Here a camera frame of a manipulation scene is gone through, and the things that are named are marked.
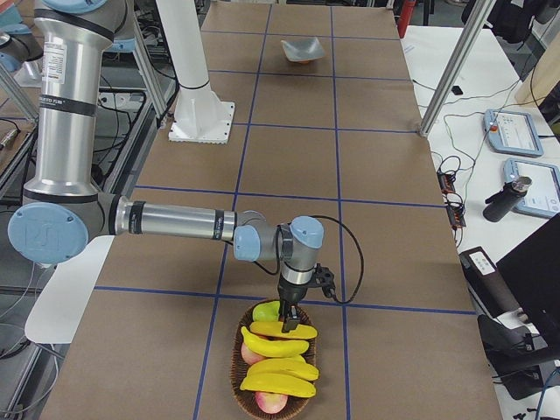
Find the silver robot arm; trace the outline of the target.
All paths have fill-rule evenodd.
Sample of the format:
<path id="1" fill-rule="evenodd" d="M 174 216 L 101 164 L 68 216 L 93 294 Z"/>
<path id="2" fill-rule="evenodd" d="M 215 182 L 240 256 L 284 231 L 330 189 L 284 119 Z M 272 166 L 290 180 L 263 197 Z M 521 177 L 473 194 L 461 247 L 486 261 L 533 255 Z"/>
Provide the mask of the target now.
<path id="1" fill-rule="evenodd" d="M 285 332 L 299 324 L 298 303 L 313 287 L 324 229 L 299 216 L 272 227 L 257 212 L 162 206 L 105 193 L 91 179 L 102 55 L 132 29 L 129 1 L 38 1 L 44 33 L 42 88 L 34 177 L 11 216 L 13 248 L 35 263 L 68 261 L 102 235 L 175 235 L 232 242 L 241 261 L 274 260 L 279 318 Z"/>
<path id="2" fill-rule="evenodd" d="M 1 31 L 1 65 L 9 73 L 19 70 L 25 62 L 43 57 L 43 48 L 30 30 Z"/>

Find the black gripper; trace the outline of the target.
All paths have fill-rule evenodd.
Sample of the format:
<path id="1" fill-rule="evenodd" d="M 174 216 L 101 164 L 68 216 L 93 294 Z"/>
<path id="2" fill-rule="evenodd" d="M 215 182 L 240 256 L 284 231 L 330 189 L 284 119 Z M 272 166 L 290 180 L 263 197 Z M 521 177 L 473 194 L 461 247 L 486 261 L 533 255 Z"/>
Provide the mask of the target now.
<path id="1" fill-rule="evenodd" d="M 283 332 L 289 333 L 299 325 L 298 303 L 305 298 L 307 287 L 280 279 L 277 286 L 279 294 L 278 320 L 283 322 Z"/>

